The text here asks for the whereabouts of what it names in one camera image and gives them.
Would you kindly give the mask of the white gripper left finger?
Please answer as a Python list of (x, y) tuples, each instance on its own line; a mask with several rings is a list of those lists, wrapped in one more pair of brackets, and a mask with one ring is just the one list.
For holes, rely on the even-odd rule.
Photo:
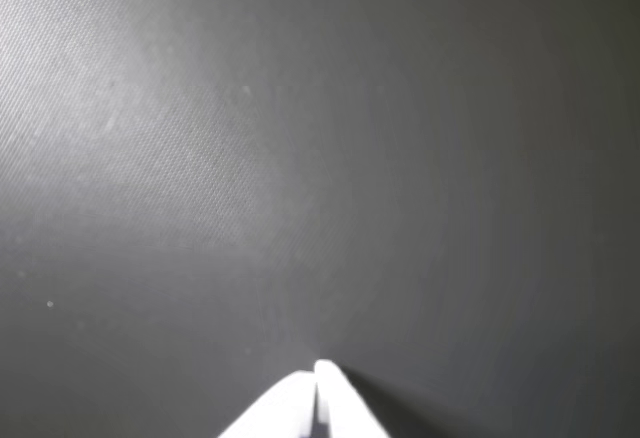
[(220, 438), (309, 437), (315, 407), (313, 372), (296, 371), (260, 395)]

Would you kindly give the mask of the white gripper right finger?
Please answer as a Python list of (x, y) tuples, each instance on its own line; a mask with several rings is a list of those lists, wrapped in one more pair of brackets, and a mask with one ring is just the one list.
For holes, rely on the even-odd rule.
[(333, 438), (389, 438), (363, 397), (334, 362), (314, 364), (318, 388), (318, 420), (326, 424)]

